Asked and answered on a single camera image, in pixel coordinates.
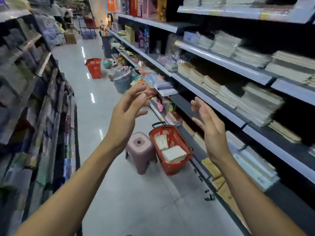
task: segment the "basket handle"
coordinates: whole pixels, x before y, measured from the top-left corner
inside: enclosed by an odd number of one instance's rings
[[[155,128],[154,126],[156,126],[156,125],[158,125],[158,124],[162,124],[162,125],[165,126],[165,125],[166,125],[166,122],[163,121],[163,122],[156,122],[156,123],[153,123],[153,124],[152,124],[152,127]]]

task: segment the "hand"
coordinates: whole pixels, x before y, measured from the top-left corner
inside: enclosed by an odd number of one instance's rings
[[[195,100],[192,100],[191,104],[192,111],[199,114],[203,121],[192,118],[204,131],[204,142],[210,160],[217,165],[226,158],[233,158],[227,145],[225,126],[222,120],[219,119],[213,109],[200,98],[195,97]]]
[[[103,142],[106,144],[105,147],[114,151],[115,156],[125,149],[135,128],[136,118],[148,113],[147,110],[140,110],[150,105],[146,89],[145,85],[132,86],[114,107],[111,123]]]

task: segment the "left hand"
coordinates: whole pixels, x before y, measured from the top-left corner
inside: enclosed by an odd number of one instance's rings
[[[135,128],[136,118],[148,113],[148,110],[141,110],[142,107],[150,105],[146,89],[143,84],[132,86],[114,107],[103,143],[106,144],[104,147],[113,151],[115,156],[122,153],[127,146]]]

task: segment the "red box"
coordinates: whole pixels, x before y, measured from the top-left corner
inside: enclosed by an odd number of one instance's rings
[[[130,15],[134,17],[141,17],[141,0],[130,0]]]

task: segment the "store aisle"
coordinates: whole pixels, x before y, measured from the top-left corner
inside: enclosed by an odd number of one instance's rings
[[[92,79],[84,66],[86,59],[104,57],[101,45],[100,39],[79,40],[77,45],[53,50],[77,100],[81,164],[104,138],[113,107],[121,97],[109,79]],[[146,116],[136,120],[134,132],[148,135],[158,121],[149,109]],[[151,163],[140,176],[132,159],[125,160],[121,154],[109,168],[83,220],[83,234],[243,235],[218,200],[204,200],[206,189],[191,164],[168,177],[159,163]]]

